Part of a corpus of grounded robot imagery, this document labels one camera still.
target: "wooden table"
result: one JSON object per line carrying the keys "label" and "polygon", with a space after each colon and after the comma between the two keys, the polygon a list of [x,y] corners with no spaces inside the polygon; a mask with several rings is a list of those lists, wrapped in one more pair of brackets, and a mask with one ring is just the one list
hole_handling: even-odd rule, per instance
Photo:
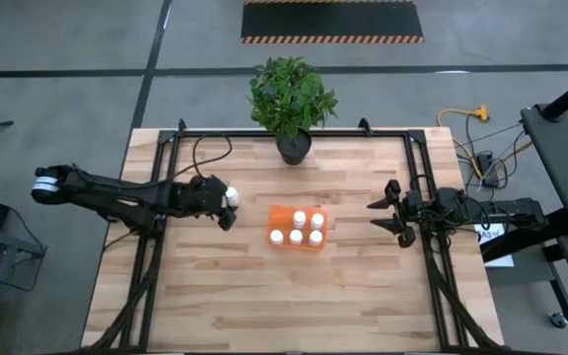
{"label": "wooden table", "polygon": [[[423,129],[437,185],[462,188],[450,130]],[[158,132],[133,131],[122,178],[150,178]],[[191,164],[193,142],[181,139],[177,170]],[[390,178],[397,178],[403,190],[408,186],[402,141],[314,138],[310,154],[297,167],[282,162],[271,139],[234,138],[233,143],[229,157],[201,170],[240,192],[238,220],[223,232],[205,218],[170,219],[149,351],[438,350],[419,232],[411,248],[400,248],[395,236],[369,223],[389,212],[365,208],[383,197]],[[222,139],[204,140],[197,160],[226,150]],[[419,158],[417,163],[421,172]],[[267,214],[275,204],[327,211],[325,249],[270,248]],[[111,226],[106,242],[125,232],[124,226]],[[136,245],[133,237],[105,252],[83,345],[98,339],[123,306]],[[502,343],[475,235],[458,232],[451,252],[462,301],[488,335]],[[454,338],[448,304],[445,314]]]}

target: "concrete floor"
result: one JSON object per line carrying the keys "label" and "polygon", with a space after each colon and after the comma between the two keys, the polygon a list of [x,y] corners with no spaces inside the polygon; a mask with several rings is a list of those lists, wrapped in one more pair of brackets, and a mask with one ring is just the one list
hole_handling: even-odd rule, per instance
{"label": "concrete floor", "polygon": [[[0,0],[0,70],[143,69],[162,0]],[[159,68],[249,67],[268,56],[305,55],[316,65],[568,64],[568,0],[416,0],[427,41],[412,46],[240,44],[242,1],[175,1]],[[448,107],[488,105],[492,119],[473,122],[473,138],[512,125],[523,107],[553,100],[568,72],[325,75],[340,103],[330,126],[431,126]],[[143,127],[250,127],[247,76],[155,78]],[[0,79],[0,202],[21,211],[49,245],[36,288],[11,290],[0,306],[0,354],[75,349],[91,301],[107,224],[75,206],[34,203],[36,167],[77,163],[118,177],[142,84],[133,78]],[[464,140],[464,118],[446,122]],[[520,128],[476,144],[495,153]],[[532,197],[560,206],[533,150],[496,198]],[[487,194],[477,194],[487,198]],[[24,236],[16,225],[12,233]],[[568,284],[568,270],[560,267]],[[20,270],[23,277],[34,272]],[[507,345],[568,354],[568,327],[555,329],[548,283],[492,284]]]}

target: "black mat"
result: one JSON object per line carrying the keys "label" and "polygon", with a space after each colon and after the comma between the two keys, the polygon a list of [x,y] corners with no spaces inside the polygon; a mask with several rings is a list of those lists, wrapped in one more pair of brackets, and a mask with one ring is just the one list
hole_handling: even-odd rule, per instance
{"label": "black mat", "polygon": [[422,43],[410,1],[249,0],[242,43]]}

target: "white label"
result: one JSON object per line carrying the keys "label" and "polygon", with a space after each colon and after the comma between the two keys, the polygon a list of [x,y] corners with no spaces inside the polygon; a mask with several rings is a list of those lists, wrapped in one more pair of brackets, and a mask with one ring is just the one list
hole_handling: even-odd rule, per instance
{"label": "white label", "polygon": [[37,177],[35,183],[56,183],[56,177]]}
{"label": "white label", "polygon": [[49,184],[49,183],[35,183],[32,186],[32,189],[42,189],[42,190],[51,191],[51,192],[58,191],[58,187],[54,186],[53,184]]}
{"label": "white label", "polygon": [[[502,223],[491,224],[487,231],[480,224],[474,225],[474,230],[481,236],[480,245],[497,239],[505,234],[505,228]],[[485,263],[486,267],[514,267],[514,260],[511,255],[506,255]]]}

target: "caster wheel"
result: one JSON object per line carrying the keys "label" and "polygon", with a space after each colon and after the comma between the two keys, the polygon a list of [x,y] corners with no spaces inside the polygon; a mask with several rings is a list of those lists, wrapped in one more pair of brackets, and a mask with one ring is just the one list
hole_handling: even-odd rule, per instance
{"label": "caster wheel", "polygon": [[551,324],[553,324],[553,326],[560,329],[564,329],[568,324],[568,320],[564,317],[562,312],[549,315],[549,320],[551,320]]}

